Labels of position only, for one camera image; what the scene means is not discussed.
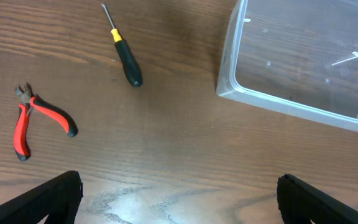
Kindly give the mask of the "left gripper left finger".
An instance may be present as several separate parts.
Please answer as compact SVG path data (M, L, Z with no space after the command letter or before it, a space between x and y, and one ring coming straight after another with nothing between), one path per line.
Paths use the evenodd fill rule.
M82 198L80 175L70 170L0 205L0 224L74 224Z

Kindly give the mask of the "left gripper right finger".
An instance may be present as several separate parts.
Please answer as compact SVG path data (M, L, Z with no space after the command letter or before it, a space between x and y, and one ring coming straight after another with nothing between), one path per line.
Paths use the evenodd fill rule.
M285 174L277 182L277 202L284 224L358 224L358 211Z

